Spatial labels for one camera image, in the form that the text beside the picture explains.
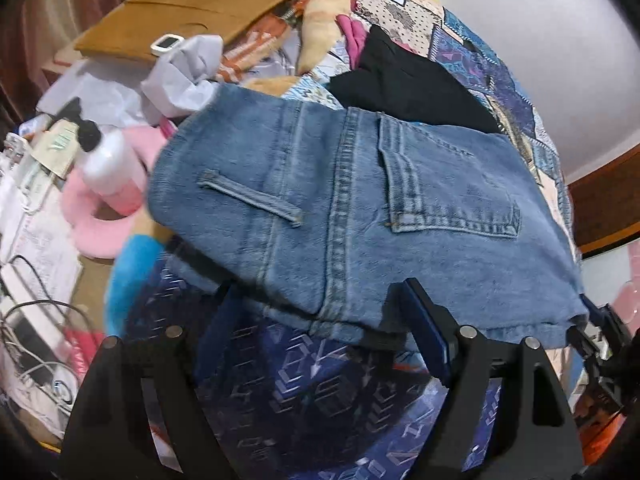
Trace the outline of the blue denim jeans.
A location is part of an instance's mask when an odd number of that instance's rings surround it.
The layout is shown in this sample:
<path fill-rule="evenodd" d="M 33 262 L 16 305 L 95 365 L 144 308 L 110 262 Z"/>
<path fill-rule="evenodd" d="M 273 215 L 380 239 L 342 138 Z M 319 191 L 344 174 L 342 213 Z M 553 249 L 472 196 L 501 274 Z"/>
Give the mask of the blue denim jeans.
<path fill-rule="evenodd" d="M 160 152 L 146 199 L 180 238 L 177 274 L 233 278 L 314 336 L 413 349 L 394 304 L 407 278 L 498 340 L 559 348 L 587 316 L 568 237 L 502 134 L 225 84 Z"/>

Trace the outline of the blue patchwork bedspread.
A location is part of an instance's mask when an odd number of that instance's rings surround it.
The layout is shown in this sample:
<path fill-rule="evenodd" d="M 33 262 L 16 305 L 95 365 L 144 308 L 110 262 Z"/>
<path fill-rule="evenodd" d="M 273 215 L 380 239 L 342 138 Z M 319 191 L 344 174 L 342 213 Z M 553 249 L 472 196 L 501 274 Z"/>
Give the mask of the blue patchwork bedspread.
<path fill-rule="evenodd" d="M 483 39 L 431 0 L 352 0 L 349 16 L 369 33 L 441 65 L 494 115 L 521 155 L 553 218 L 572 240 L 572 206 L 560 159 L 532 102 Z M 329 92 L 349 72 L 326 58 L 280 99 L 348 110 Z M 447 395 L 416 341 L 411 350 L 370 348 L 311 335 L 252 310 L 233 278 L 204 288 L 175 271 L 180 238 L 160 260 L 157 289 L 144 304 L 214 296 L 224 285 L 241 294 L 241 315 L 218 368 L 198 383 L 201 407 L 230 464 L 243 479 L 410 479 Z M 500 382 L 490 382 L 464 466 L 483 463 Z"/>

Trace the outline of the white pump bottle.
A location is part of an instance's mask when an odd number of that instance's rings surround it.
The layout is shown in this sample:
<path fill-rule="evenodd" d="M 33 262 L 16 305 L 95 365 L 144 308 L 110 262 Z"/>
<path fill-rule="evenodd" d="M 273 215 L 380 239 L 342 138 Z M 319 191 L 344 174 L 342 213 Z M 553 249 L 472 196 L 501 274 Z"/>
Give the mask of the white pump bottle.
<path fill-rule="evenodd" d="M 78 127 L 75 167 L 85 185 L 121 216 L 136 212 L 142 206 L 146 171 L 122 130 L 103 133 L 95 122 L 82 118 L 78 98 L 68 101 L 60 116 Z"/>

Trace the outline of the grey plastic bag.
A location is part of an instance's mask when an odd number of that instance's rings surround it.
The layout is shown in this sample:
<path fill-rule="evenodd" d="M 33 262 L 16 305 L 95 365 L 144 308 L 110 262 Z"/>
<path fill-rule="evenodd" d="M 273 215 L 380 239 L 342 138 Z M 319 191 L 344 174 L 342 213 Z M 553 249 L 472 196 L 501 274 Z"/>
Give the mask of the grey plastic bag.
<path fill-rule="evenodd" d="M 36 110 L 58 114 L 73 99 L 80 116 L 101 127 L 156 126 L 163 117 L 189 116 L 217 91 L 224 43 L 216 35 L 184 40 L 147 66 L 117 58 L 86 58 L 44 92 Z"/>

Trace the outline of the black folded garment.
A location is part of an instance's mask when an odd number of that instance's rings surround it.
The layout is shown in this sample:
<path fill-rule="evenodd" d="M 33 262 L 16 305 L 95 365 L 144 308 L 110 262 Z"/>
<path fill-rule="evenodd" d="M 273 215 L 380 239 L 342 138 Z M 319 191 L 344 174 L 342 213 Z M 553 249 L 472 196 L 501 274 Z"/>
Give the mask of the black folded garment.
<path fill-rule="evenodd" d="M 369 30 L 359 64 L 334 76 L 331 92 L 344 107 L 358 107 L 435 126 L 497 133 L 498 122 L 441 65 L 401 47 L 381 27 Z"/>

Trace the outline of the orange striped cloth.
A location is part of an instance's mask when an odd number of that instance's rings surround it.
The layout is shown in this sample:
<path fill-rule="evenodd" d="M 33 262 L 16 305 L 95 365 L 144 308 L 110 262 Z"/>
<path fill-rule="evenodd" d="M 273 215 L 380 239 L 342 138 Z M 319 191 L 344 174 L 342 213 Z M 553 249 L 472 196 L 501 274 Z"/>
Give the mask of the orange striped cloth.
<path fill-rule="evenodd" d="M 248 70 L 282 47 L 298 21 L 296 14 L 277 16 L 269 12 L 262 16 L 224 50 L 215 80 L 240 82 Z"/>

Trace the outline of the white small digital device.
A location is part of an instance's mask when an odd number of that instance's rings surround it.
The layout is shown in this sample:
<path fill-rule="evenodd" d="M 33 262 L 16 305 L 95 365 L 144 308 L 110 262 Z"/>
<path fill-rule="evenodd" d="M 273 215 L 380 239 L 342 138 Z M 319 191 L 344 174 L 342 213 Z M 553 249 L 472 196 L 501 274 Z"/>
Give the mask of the white small digital device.
<path fill-rule="evenodd" d="M 165 53 L 174 50 L 176 47 L 180 46 L 183 41 L 186 40 L 183 36 L 176 34 L 165 34 L 157 38 L 157 40 L 153 41 L 150 45 L 150 51 L 152 55 L 157 58 Z"/>

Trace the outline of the pink garment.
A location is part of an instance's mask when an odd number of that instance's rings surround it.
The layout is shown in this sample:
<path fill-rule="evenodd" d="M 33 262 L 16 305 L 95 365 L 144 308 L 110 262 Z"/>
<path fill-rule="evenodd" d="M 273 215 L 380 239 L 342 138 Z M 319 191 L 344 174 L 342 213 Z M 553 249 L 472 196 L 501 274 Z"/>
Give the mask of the pink garment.
<path fill-rule="evenodd" d="M 336 22 L 345 37 L 350 69 L 356 70 L 359 65 L 360 55 L 366 45 L 368 32 L 360 21 L 353 20 L 345 14 L 338 14 Z"/>

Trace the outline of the striped pink curtain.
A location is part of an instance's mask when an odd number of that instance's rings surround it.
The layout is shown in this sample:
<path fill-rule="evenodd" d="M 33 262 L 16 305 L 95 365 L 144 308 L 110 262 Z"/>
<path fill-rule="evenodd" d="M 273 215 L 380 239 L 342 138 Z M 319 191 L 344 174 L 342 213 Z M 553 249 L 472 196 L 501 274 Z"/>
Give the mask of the striped pink curtain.
<path fill-rule="evenodd" d="M 42 66 L 122 0 L 1 0 L 1 131 L 49 88 Z"/>

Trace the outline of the wooden lap desk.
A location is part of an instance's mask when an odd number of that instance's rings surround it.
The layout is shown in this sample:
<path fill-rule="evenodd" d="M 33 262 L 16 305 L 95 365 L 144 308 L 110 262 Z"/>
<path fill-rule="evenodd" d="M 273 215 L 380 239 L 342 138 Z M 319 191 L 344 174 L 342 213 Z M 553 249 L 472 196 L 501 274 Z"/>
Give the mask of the wooden lap desk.
<path fill-rule="evenodd" d="M 76 41 L 86 58 L 152 63 L 152 43 L 167 34 L 218 35 L 230 44 L 285 0 L 126 0 Z"/>

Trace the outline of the beige fleece blanket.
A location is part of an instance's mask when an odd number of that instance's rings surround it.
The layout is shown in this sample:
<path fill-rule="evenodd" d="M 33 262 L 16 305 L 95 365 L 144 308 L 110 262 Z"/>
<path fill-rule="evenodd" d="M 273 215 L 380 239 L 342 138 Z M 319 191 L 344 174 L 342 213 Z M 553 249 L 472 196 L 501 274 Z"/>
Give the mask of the beige fleece blanket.
<path fill-rule="evenodd" d="M 294 76 L 258 77 L 241 86 L 270 96 L 282 96 L 301 76 L 310 73 L 343 36 L 337 15 L 349 15 L 352 0 L 309 0 L 302 21 L 302 47 Z"/>

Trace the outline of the wooden door frame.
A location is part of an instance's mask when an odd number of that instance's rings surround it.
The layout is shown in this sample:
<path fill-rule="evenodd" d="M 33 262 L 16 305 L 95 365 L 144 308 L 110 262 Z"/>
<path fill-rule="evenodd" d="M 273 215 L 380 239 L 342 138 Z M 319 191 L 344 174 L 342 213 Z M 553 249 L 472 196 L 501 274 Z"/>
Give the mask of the wooden door frame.
<path fill-rule="evenodd" d="M 636 145 L 568 186 L 575 243 L 585 258 L 638 240 L 639 172 Z"/>

